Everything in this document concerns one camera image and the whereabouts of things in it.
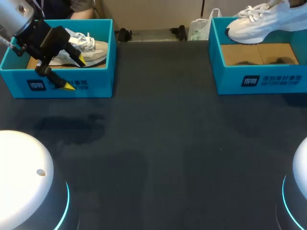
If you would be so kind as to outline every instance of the robotic arm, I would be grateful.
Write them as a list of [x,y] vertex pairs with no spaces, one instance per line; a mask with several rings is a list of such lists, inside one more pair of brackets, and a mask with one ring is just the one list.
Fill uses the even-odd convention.
[[51,28],[44,20],[33,20],[34,10],[25,0],[0,0],[0,32],[7,37],[15,37],[20,49],[0,36],[0,41],[11,48],[19,57],[25,52],[40,60],[35,69],[41,77],[47,77],[57,88],[74,90],[66,80],[60,78],[48,66],[61,50],[80,66],[85,61],[81,52],[70,43],[70,35],[62,26]]

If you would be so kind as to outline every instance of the shoe lace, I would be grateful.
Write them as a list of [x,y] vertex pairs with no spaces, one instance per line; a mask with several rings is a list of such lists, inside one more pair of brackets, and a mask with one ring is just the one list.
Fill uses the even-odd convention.
[[79,47],[86,51],[89,51],[95,48],[95,39],[90,37],[90,33],[87,33],[87,36],[85,36],[82,33],[76,33],[75,36],[76,38],[78,38],[78,42],[79,42],[79,44],[74,45],[75,47]]
[[263,16],[265,13],[270,13],[269,5],[264,3],[255,7],[247,6],[245,10],[240,11],[237,16],[240,18],[248,17],[253,23]]

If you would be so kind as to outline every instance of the teal box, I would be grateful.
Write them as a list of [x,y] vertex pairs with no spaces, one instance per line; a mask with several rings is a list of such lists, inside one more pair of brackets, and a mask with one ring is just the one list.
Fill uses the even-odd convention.
[[[111,97],[116,64],[116,39],[112,20],[46,20],[51,27],[63,26],[74,32],[90,36],[97,41],[108,42],[105,68],[53,69],[76,89],[55,89],[46,77],[40,77],[33,69],[26,69],[30,56],[18,57],[8,49],[0,65],[0,74],[14,98],[101,98]],[[41,91],[33,91],[31,82],[41,82]]]
[[227,66],[221,45],[236,44],[225,35],[236,17],[213,18],[209,56],[218,94],[307,92],[307,30],[274,31],[263,43],[289,43],[299,65]]

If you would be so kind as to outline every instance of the cardboard insert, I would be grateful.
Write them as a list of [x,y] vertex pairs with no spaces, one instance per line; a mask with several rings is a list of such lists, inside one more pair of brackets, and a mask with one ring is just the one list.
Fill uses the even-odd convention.
[[299,65],[289,43],[257,45],[221,45],[228,66],[240,65]]
[[[38,63],[38,60],[35,60],[33,57],[30,57],[29,63],[27,65],[27,69],[35,69],[36,65]],[[72,69],[72,68],[77,68],[75,66],[50,66],[52,69]],[[99,65],[93,68],[105,68],[106,65]]]

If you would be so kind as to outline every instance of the dark table surface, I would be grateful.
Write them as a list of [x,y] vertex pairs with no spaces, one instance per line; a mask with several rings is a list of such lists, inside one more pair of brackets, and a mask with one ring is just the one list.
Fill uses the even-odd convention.
[[206,42],[122,44],[110,99],[0,95],[0,129],[49,149],[80,230],[276,230],[307,136],[305,95],[217,95]]

